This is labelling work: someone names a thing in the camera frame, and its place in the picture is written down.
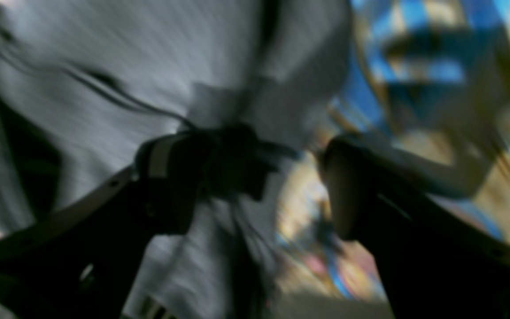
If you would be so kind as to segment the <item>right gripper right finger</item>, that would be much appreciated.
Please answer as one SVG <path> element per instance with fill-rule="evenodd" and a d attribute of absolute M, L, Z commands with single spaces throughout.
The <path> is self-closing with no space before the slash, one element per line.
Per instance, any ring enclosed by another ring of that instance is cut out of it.
<path fill-rule="evenodd" d="M 510 245 L 340 139 L 321 169 L 334 231 L 372 254 L 397 319 L 510 319 Z"/>

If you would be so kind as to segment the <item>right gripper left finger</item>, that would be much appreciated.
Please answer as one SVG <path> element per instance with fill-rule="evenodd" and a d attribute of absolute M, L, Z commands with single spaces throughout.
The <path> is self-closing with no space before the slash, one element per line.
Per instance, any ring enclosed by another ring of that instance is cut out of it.
<path fill-rule="evenodd" d="M 211 141 L 144 143 L 134 163 L 48 220 L 0 239 L 0 305 L 21 319 L 117 319 L 156 235 L 186 234 Z"/>

